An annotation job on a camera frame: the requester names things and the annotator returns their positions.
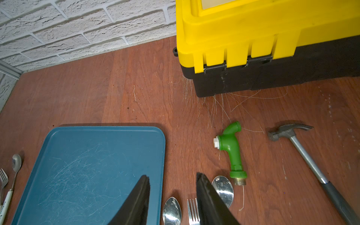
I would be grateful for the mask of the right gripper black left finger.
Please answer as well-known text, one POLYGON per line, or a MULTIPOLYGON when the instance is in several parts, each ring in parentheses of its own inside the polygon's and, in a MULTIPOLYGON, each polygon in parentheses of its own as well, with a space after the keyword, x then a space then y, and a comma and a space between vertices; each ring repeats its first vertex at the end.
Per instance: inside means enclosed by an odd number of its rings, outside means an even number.
POLYGON ((146 225, 149 199, 150 179, 142 175, 127 199, 118 210, 109 225, 146 225))

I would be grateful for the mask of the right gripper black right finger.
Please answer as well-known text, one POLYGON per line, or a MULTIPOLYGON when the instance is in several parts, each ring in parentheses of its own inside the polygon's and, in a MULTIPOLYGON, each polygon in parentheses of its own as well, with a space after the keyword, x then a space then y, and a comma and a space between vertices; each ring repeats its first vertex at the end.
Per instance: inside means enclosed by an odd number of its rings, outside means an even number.
POLYGON ((207 176, 196 174, 196 195, 201 225, 239 225, 207 176))

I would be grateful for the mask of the fork with white Pochacco handle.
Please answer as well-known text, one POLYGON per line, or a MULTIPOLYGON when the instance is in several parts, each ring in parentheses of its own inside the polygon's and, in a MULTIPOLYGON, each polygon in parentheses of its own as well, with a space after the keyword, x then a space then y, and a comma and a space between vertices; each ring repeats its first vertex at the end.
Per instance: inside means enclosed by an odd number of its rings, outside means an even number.
POLYGON ((187 200, 187 210, 190 225, 200 225, 197 199, 187 200))

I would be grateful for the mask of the spoon with Hello Kitty handle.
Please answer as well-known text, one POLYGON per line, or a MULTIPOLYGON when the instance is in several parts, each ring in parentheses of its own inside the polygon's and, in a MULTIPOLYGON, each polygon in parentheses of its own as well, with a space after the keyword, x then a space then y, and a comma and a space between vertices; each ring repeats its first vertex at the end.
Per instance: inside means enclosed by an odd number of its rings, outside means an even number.
POLYGON ((225 176, 217 176, 211 184, 227 208, 230 208, 234 200, 234 190, 229 179, 225 176))

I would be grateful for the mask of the spoon with strawberry pink handle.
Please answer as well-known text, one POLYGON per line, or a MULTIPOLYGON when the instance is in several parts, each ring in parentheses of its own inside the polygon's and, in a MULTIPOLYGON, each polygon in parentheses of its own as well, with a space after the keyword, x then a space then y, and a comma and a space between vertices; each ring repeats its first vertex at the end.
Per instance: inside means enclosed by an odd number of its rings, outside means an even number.
POLYGON ((170 197, 163 207, 162 218, 164 225, 180 225, 182 211, 175 197, 170 197))

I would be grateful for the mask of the fork with plain pink handle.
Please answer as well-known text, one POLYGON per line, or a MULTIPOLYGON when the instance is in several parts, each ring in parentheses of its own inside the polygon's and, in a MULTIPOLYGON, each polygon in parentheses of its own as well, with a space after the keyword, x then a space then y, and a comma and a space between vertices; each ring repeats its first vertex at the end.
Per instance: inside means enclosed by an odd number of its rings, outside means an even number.
POLYGON ((8 176, 2 168, 0 170, 0 179, 1 179, 0 204, 1 204, 1 208, 2 208, 2 206, 3 206, 3 200, 2 200, 3 194, 2 193, 3 193, 5 186, 8 183, 8 176))

